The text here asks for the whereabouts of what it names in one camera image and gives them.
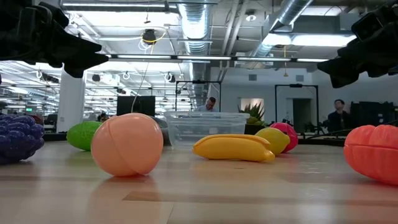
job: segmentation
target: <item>red toy fruit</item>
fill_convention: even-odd
[[[271,127],[279,129],[279,131],[287,134],[290,138],[290,143],[286,146],[285,150],[282,153],[289,152],[290,150],[294,149],[294,147],[296,147],[296,145],[299,143],[297,133],[294,131],[291,125],[287,123],[274,123],[271,125]]]
[[[345,141],[347,163],[362,175],[398,185],[398,128],[367,125],[352,130]]]

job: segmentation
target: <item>orange toy ball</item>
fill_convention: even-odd
[[[91,142],[91,154],[97,165],[119,177],[148,174],[158,163],[162,148],[159,125],[140,113],[108,119]]]
[[[362,175],[398,185],[398,128],[367,125],[352,130],[346,138],[347,163]]]

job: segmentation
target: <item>doorway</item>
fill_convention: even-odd
[[[312,99],[293,99],[294,130],[297,133],[305,132],[305,125],[311,123]]]

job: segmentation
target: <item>man in dark suit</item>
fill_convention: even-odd
[[[328,131],[341,131],[353,128],[353,119],[349,113],[344,111],[345,102],[343,100],[335,100],[336,111],[328,116]]]

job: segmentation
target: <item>potted plant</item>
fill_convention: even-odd
[[[258,103],[254,106],[251,106],[251,104],[248,104],[244,107],[243,110],[239,108],[238,105],[238,110],[240,113],[248,113],[250,114],[250,118],[246,121],[246,126],[244,128],[244,133],[245,134],[256,134],[258,131],[261,129],[265,128],[267,126],[267,123],[262,121],[262,117],[264,116],[265,110],[261,106],[261,103]]]

